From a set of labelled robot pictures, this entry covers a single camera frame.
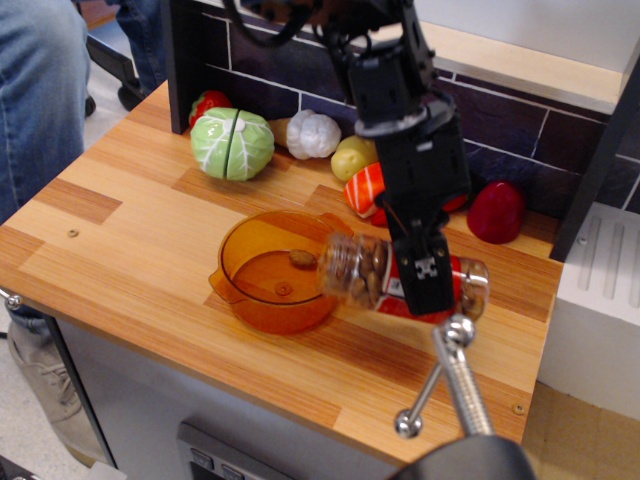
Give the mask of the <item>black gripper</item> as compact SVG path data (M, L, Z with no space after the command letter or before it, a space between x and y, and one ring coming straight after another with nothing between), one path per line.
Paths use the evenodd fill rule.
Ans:
M358 135L374 141L386 222L408 309L414 316L454 305L443 207L468 193L470 174L457 105L438 94L413 112L383 100L356 102Z

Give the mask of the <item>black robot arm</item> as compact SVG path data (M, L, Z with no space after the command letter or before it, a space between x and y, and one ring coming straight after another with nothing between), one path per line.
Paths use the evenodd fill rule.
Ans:
M277 48L304 26L327 49L357 135L374 141L395 259L414 315L449 309L454 287L445 205L470 191L459 112L434 86L435 53L411 1L227 1L253 44Z

